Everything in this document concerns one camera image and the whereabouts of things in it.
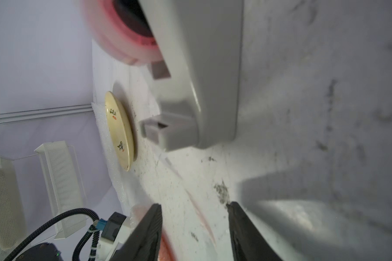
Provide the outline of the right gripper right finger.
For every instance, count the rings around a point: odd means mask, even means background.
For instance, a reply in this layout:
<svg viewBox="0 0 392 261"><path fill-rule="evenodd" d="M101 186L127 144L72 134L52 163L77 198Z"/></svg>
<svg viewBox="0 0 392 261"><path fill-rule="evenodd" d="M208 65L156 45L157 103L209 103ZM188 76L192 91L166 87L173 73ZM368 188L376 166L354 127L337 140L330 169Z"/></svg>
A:
<svg viewBox="0 0 392 261"><path fill-rule="evenodd" d="M281 261L246 212L235 201L226 205L231 248L235 261Z"/></svg>

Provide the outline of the orange dinner plate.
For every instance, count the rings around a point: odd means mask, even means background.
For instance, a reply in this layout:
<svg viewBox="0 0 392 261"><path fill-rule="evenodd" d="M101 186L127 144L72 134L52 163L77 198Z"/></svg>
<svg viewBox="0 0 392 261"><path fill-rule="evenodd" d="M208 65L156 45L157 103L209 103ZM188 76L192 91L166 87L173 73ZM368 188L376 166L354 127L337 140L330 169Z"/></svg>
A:
<svg viewBox="0 0 392 261"><path fill-rule="evenodd" d="M136 204L131 209L131 228L135 229L149 210L148 206ZM171 247L168 235L163 227L158 261L176 261L176 255Z"/></svg>

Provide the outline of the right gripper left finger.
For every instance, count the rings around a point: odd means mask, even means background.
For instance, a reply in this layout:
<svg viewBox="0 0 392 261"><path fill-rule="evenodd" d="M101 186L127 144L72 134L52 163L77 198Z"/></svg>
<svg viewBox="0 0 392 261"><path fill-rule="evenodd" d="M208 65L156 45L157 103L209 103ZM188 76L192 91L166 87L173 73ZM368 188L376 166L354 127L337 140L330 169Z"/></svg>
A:
<svg viewBox="0 0 392 261"><path fill-rule="evenodd" d="M134 206L131 216L121 225L110 261L156 261L162 237L162 207L152 204L149 208Z"/></svg>

